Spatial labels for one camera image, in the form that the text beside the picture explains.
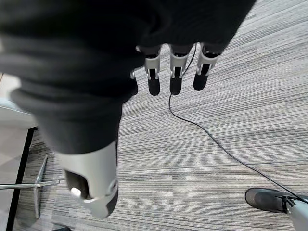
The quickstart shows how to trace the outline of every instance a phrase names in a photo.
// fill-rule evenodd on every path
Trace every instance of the gray carpet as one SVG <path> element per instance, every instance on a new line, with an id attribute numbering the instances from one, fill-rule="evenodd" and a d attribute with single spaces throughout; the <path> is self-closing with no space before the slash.
<path id="1" fill-rule="evenodd" d="M 195 58 L 180 95 L 171 100 L 177 115 L 206 127 L 232 154 L 303 194 L 308 194 L 307 12 L 303 0 L 258 1 L 206 88 L 193 90 Z M 278 187 L 227 156 L 197 126 L 171 115 L 168 56 L 164 46 L 161 93 L 149 94 L 140 69 L 139 93 L 124 106 L 120 192 L 113 214 L 104 220 L 92 217 L 68 194 L 63 180 L 42 190 L 41 220 L 24 221 L 16 230 L 47 231 L 51 222 L 76 231 L 294 230 L 287 216 L 245 202 L 250 187 Z M 49 153 L 48 179 L 63 177 L 43 143 L 32 150 L 33 161 Z M 28 209 L 22 200 L 19 223 L 24 220 L 21 210 Z"/>

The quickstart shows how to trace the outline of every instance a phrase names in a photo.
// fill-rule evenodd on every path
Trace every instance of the wire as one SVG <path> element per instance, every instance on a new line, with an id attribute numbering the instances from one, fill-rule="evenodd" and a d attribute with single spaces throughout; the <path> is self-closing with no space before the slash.
<path id="1" fill-rule="evenodd" d="M 188 70 L 188 68 L 190 67 L 190 65 L 192 64 L 193 62 L 193 58 L 196 54 L 196 49 L 197 49 L 197 44 L 195 44 L 195 48 L 194 48 L 194 52 L 193 52 L 193 55 L 192 55 L 192 58 L 191 58 L 191 61 L 189 62 L 187 68 L 185 69 L 184 71 L 184 74 L 186 73 L 186 71 Z M 194 124 L 196 126 L 198 126 L 199 128 L 201 128 L 203 131 L 205 131 L 208 136 L 218 145 L 219 148 L 221 148 L 226 154 L 228 154 L 230 157 L 232 157 L 234 160 L 236 160 L 237 162 L 241 163 L 242 165 L 246 166 L 247 168 L 257 172 L 258 174 L 260 174 L 261 176 L 265 177 L 266 179 L 270 180 L 271 182 L 273 182 L 274 184 L 278 185 L 279 187 L 283 188 L 284 190 L 286 190 L 287 192 L 289 192 L 290 194 L 292 194 L 293 196 L 295 196 L 298 200 L 302 201 L 302 202 L 305 202 L 308 204 L 308 201 L 302 199 L 300 196 L 298 196 L 297 194 L 295 194 L 294 192 L 292 192 L 291 190 L 287 189 L 286 187 L 284 187 L 283 185 L 279 184 L 278 182 L 276 182 L 275 180 L 273 180 L 272 178 L 268 177 L 267 175 L 265 175 L 264 173 L 262 173 L 261 171 L 259 171 L 258 169 L 246 164 L 245 162 L 241 161 L 240 159 L 238 159 L 237 157 L 235 157 L 234 155 L 232 155 L 228 150 L 226 150 L 223 146 L 221 146 L 221 144 L 216 140 L 216 138 L 210 133 L 208 132 L 205 128 L 203 128 L 202 126 L 200 126 L 199 124 L 196 124 L 190 120 L 187 120 L 187 119 L 184 119 L 176 114 L 174 114 L 174 112 L 172 111 L 171 109 L 171 106 L 170 106 L 170 101 L 171 101 L 171 96 L 172 94 L 170 94 L 170 97 L 169 97 L 169 110 L 170 112 L 172 113 L 172 115 L 174 115 L 176 118 L 178 119 L 181 119 L 183 121 L 186 121 L 188 123 L 191 123 L 191 124 Z"/>

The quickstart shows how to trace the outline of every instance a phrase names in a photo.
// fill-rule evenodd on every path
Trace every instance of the black sleeve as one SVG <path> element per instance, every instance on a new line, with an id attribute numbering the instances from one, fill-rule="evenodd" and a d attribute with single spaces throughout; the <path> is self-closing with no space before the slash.
<path id="1" fill-rule="evenodd" d="M 0 71 L 21 79 L 12 99 L 61 153 L 117 138 L 134 92 L 136 46 L 205 42 L 222 52 L 254 0 L 0 0 Z"/>

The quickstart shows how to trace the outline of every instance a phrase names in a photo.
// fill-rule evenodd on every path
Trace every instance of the metal stand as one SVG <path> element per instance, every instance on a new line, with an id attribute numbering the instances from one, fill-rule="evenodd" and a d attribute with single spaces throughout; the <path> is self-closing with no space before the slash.
<path id="1" fill-rule="evenodd" d="M 34 183 L 27 183 L 27 184 L 0 184 L 0 190 L 4 189 L 33 189 L 34 194 L 34 210 L 35 210 L 35 217 L 39 219 L 39 188 L 48 185 L 56 185 L 59 184 L 59 180 L 51 180 L 41 182 L 43 179 L 43 173 L 47 163 L 47 156 L 44 159 L 42 166 L 39 169 L 39 173 Z"/>

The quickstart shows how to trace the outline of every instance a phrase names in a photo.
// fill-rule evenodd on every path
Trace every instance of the robotic hand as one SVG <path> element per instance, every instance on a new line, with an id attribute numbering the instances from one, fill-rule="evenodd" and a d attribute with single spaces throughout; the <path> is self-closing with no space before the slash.
<path id="1" fill-rule="evenodd" d="M 35 117 L 68 189 L 94 216 L 116 206 L 122 105 L 138 92 L 133 70 L 144 65 L 149 92 L 159 94 L 168 43 L 170 92 L 179 94 L 200 42 L 193 86 L 202 90 L 254 2 L 0 0 L 0 71 L 21 80 L 12 99 Z"/>

